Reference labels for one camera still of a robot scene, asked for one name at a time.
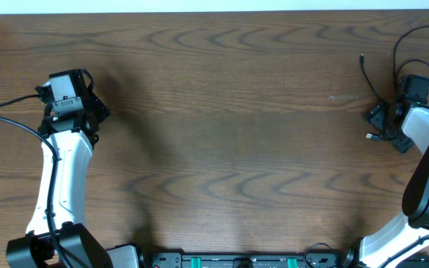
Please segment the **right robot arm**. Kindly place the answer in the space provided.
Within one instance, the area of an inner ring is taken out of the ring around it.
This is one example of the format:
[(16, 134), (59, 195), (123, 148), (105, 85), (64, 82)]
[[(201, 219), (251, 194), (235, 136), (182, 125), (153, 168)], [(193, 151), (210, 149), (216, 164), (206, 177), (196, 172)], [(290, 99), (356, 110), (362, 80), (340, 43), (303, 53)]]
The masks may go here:
[(429, 246), (429, 79), (407, 75), (397, 84), (391, 104), (381, 102), (365, 120), (401, 153), (415, 146), (422, 158), (405, 188), (401, 211), (374, 234), (358, 240), (349, 250), (345, 267), (396, 267)]

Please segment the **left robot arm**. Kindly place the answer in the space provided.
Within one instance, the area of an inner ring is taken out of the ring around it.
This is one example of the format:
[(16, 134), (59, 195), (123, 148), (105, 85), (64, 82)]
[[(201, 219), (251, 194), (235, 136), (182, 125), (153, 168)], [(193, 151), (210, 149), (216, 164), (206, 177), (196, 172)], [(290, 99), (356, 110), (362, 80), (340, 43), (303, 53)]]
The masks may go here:
[(109, 110), (93, 92), (85, 69), (50, 74), (36, 91), (46, 105), (37, 133), (43, 169), (39, 196), (24, 237), (7, 244), (11, 267), (112, 267), (108, 252), (86, 228), (86, 173), (100, 123)]

